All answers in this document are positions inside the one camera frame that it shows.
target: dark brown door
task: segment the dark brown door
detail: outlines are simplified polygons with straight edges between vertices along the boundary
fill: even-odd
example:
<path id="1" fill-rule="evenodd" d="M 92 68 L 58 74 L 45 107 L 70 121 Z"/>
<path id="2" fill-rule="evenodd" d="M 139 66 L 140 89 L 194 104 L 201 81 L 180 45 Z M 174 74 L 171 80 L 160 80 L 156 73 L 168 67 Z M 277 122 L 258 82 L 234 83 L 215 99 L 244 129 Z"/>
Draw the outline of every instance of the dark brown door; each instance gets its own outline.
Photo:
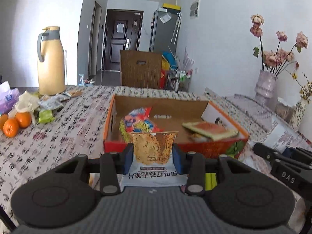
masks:
<path id="1" fill-rule="evenodd" d="M 107 10 L 104 70 L 120 71 L 120 50 L 138 50 L 143 11 Z"/>

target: green snack package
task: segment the green snack package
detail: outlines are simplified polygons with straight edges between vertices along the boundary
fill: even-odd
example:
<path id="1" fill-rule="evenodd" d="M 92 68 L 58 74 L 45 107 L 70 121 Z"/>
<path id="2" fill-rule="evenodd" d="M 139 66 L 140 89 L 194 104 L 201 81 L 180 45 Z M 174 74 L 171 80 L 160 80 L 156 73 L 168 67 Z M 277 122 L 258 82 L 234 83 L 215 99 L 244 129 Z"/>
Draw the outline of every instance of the green snack package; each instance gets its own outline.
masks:
<path id="1" fill-rule="evenodd" d="M 55 120 L 53 117 L 52 111 L 51 110 L 43 110 L 39 112 L 39 121 L 38 123 L 49 123 Z"/>

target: thermos handle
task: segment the thermos handle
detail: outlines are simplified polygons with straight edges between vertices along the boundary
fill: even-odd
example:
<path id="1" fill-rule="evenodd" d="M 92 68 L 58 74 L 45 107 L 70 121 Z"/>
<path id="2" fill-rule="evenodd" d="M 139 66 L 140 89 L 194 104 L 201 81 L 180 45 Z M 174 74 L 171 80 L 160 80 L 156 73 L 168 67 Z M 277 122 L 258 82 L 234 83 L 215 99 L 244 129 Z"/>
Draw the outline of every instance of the thermos handle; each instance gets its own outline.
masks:
<path id="1" fill-rule="evenodd" d="M 48 32 L 43 32 L 43 33 L 39 34 L 39 36 L 38 36 L 37 53 L 38 53 L 38 57 L 39 57 L 40 62 L 44 62 L 44 57 L 41 54 L 41 40 L 42 40 L 43 36 L 48 36 L 48 35 L 49 35 Z"/>

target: cardboard box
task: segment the cardboard box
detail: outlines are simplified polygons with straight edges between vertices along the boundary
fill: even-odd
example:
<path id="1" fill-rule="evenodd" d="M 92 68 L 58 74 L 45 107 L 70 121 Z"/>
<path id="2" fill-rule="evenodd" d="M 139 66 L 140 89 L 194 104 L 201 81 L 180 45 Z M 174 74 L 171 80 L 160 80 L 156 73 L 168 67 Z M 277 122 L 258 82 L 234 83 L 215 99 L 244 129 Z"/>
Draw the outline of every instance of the cardboard box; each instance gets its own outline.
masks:
<path id="1" fill-rule="evenodd" d="M 121 50 L 121 85 L 136 88 L 160 88 L 162 55 Z"/>
<path id="2" fill-rule="evenodd" d="M 217 158 L 220 154 L 226 154 L 229 149 L 236 148 L 241 151 L 249 135 L 237 122 L 225 114 L 213 103 L 207 101 L 185 101 L 166 98 L 140 98 L 127 96 L 113 96 L 104 129 L 105 152 L 121 152 L 127 145 L 120 142 L 120 120 L 132 110 L 140 107 L 152 107 L 149 119 L 164 131 L 179 131 L 175 143 L 185 151 L 196 151 L 206 158 Z M 208 122 L 221 119 L 229 129 L 239 130 L 238 136 L 216 142 L 194 143 L 189 136 L 191 131 L 182 127 L 183 122 L 200 122 L 203 118 Z"/>

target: yellow flower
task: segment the yellow flower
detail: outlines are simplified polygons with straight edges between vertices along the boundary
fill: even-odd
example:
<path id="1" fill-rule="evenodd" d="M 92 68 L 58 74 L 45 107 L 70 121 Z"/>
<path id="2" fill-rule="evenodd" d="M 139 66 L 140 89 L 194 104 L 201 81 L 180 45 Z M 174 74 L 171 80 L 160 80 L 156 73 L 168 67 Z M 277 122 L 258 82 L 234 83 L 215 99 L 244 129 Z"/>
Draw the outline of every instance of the yellow flower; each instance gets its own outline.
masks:
<path id="1" fill-rule="evenodd" d="M 297 76 L 297 74 L 295 72 L 292 73 L 291 76 L 292 76 L 293 80 L 296 80 L 298 78 L 298 76 Z"/>

